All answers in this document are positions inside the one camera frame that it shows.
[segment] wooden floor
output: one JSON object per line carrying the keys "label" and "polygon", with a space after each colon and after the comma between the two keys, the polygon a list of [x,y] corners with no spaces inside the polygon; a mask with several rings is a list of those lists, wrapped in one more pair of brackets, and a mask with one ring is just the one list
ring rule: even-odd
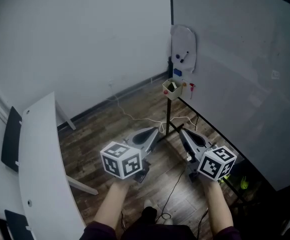
{"label": "wooden floor", "polygon": [[[119,100],[120,105],[134,118],[151,118],[165,122],[167,99],[162,94],[162,82],[162,79],[157,80],[125,96]],[[172,102],[171,117],[189,117],[194,124],[197,120],[195,113],[179,100]],[[194,129],[187,118],[175,118],[173,123],[177,126],[185,123],[184,127]],[[104,172],[100,150],[111,141],[122,142],[124,137],[135,130],[158,127],[159,123],[132,120],[123,114],[114,101],[76,121],[75,125],[77,126],[75,131],[67,127],[59,132],[59,142],[67,175],[99,192],[99,195],[94,196],[71,189],[82,218],[86,224],[89,224],[114,180],[110,174]],[[230,147],[201,118],[198,119],[197,128],[198,132],[206,135],[211,142]],[[140,217],[145,199],[150,199],[155,204],[157,214],[161,213],[175,183],[185,169],[185,157],[186,152],[177,133],[171,134],[156,146],[155,151],[148,156],[148,161],[151,163],[148,175],[142,184],[135,182],[127,194],[122,211],[126,227]],[[230,205],[237,197],[226,184],[222,183],[221,186],[225,199]],[[192,184],[184,173],[164,212],[172,215],[174,224],[188,225],[196,236],[199,221],[206,208],[200,182]],[[122,233],[123,230],[118,225],[117,237],[120,238]],[[208,215],[202,222],[200,238],[212,239]]]}

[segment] black and white pattern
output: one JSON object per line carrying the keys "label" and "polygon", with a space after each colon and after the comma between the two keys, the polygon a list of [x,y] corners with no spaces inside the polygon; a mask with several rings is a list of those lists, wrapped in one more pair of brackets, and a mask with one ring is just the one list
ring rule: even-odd
{"label": "black and white pattern", "polygon": [[105,150],[104,153],[113,157],[119,158],[121,155],[126,153],[130,148],[120,144],[114,144],[109,149]]}
{"label": "black and white pattern", "polygon": [[103,161],[104,161],[104,165],[105,165],[105,169],[106,171],[108,171],[109,173],[115,174],[118,177],[121,176],[120,174],[120,169],[119,169],[119,165],[117,163],[117,161],[108,158],[104,155],[102,155]]}
{"label": "black and white pattern", "polygon": [[213,150],[213,153],[225,162],[234,157],[234,155],[228,152],[225,148]]}
{"label": "black and white pattern", "polygon": [[229,174],[233,164],[234,164],[235,160],[229,162],[228,164],[225,164],[223,170],[221,171],[220,175],[219,175],[219,178]]}
{"label": "black and white pattern", "polygon": [[121,162],[124,176],[128,176],[141,168],[139,154],[133,155]]}
{"label": "black and white pattern", "polygon": [[209,157],[205,156],[201,167],[200,167],[200,171],[202,173],[205,173],[209,176],[211,176],[213,179],[216,178],[217,173],[219,172],[220,168],[221,168],[221,164],[218,162],[215,162],[214,160],[210,159]]}

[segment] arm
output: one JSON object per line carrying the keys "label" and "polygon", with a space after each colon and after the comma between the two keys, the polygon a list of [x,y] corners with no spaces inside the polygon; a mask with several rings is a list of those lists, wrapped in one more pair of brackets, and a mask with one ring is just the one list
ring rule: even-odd
{"label": "arm", "polygon": [[94,221],[107,225],[115,230],[129,187],[129,180],[115,181],[111,185],[103,203],[100,205]]}
{"label": "arm", "polygon": [[220,184],[202,174],[199,178],[206,196],[211,232],[213,236],[216,236],[220,231],[233,226],[232,214],[224,199]]}

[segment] dark shirt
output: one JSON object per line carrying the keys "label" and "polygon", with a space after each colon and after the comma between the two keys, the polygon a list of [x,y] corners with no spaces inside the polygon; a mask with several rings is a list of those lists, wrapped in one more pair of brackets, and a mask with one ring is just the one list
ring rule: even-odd
{"label": "dark shirt", "polygon": [[[129,227],[121,240],[196,240],[191,229],[185,225],[136,224]],[[110,226],[93,221],[89,224],[80,240],[117,240],[115,230]],[[241,240],[237,229],[230,226],[220,231],[214,240]]]}

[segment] person's left arm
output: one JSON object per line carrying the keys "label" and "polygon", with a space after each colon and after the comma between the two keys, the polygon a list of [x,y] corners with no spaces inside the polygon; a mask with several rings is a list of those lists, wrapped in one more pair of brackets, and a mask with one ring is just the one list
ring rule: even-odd
{"label": "person's left arm", "polygon": [[94,221],[88,225],[80,240],[116,240],[115,228],[120,219],[123,203],[131,180],[116,180],[100,205]]}

